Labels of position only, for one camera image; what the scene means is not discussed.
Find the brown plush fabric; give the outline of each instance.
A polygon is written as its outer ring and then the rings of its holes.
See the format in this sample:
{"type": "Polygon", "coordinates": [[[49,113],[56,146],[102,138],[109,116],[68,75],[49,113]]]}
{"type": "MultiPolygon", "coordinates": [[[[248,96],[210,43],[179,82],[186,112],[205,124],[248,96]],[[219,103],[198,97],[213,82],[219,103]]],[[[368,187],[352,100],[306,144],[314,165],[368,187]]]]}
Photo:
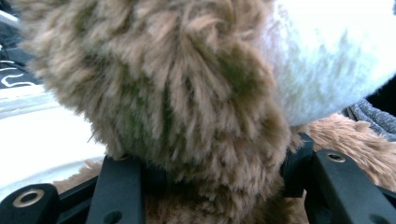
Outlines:
{"type": "Polygon", "coordinates": [[[254,48],[264,1],[14,4],[31,67],[92,122],[107,154],[136,155],[195,186],[172,196],[169,213],[184,212],[165,220],[239,223],[278,193],[290,130],[254,48]]]}
{"type": "MultiPolygon", "coordinates": [[[[378,136],[369,125],[368,122],[356,122],[334,114],[294,131],[308,133],[316,142],[315,150],[327,148],[346,153],[371,177],[374,184],[396,190],[396,144],[378,136]]],[[[296,147],[300,139],[294,136],[291,144],[296,147]]],[[[84,168],[79,175],[97,175],[99,169],[100,164],[96,163],[94,169],[84,168]]],[[[64,189],[65,185],[70,188],[83,179],[76,175],[55,185],[58,189],[64,189]]],[[[148,223],[216,223],[217,220],[207,217],[206,213],[191,211],[191,201],[199,197],[194,198],[196,195],[186,189],[174,189],[173,192],[161,198],[147,196],[148,223]]],[[[285,199],[280,196],[266,202],[258,201],[242,223],[307,223],[303,202],[303,199],[285,199]]]]}

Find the gray fabric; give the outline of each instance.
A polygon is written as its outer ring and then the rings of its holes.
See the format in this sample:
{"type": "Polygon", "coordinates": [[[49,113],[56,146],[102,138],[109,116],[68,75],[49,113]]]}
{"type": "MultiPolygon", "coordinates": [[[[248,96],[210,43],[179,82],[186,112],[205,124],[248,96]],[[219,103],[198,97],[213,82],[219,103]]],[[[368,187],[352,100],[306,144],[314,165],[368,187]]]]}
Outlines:
{"type": "Polygon", "coordinates": [[[349,106],[342,114],[354,120],[364,120],[371,123],[371,128],[391,142],[396,142],[396,118],[391,114],[373,107],[363,99],[349,106]]]}

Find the white fur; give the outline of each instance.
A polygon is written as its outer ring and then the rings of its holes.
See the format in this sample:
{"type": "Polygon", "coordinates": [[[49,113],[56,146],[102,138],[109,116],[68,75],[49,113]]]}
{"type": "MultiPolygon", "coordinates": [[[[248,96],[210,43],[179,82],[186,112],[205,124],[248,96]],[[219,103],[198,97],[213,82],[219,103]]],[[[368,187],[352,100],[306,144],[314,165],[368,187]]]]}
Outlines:
{"type": "Polygon", "coordinates": [[[278,0],[260,48],[290,125],[323,118],[396,73],[393,0],[278,0]]]}

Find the teddy bear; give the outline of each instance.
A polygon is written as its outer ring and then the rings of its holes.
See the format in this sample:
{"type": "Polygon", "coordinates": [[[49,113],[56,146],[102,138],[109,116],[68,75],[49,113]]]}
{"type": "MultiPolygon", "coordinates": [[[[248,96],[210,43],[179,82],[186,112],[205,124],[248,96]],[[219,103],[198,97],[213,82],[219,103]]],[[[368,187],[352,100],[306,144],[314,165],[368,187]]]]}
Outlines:
{"type": "MultiPolygon", "coordinates": [[[[12,3],[31,69],[92,123],[106,154],[189,184],[148,198],[148,223],[300,222],[301,202],[281,196],[279,173],[297,131],[396,71],[390,0],[12,3]]],[[[384,159],[394,152],[383,151],[361,164],[394,169],[384,159]]],[[[388,172],[371,176],[396,188],[388,172]]]]}

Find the stuffed animal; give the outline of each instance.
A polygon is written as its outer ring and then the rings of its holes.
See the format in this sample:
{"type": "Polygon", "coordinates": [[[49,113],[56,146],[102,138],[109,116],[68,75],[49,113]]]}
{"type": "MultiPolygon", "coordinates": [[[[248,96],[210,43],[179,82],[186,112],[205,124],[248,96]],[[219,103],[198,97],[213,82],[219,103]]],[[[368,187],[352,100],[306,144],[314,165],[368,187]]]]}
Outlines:
{"type": "Polygon", "coordinates": [[[294,126],[396,71],[390,0],[13,3],[31,68],[92,123],[107,155],[190,183],[150,199],[152,223],[297,220],[279,194],[294,126]]]}

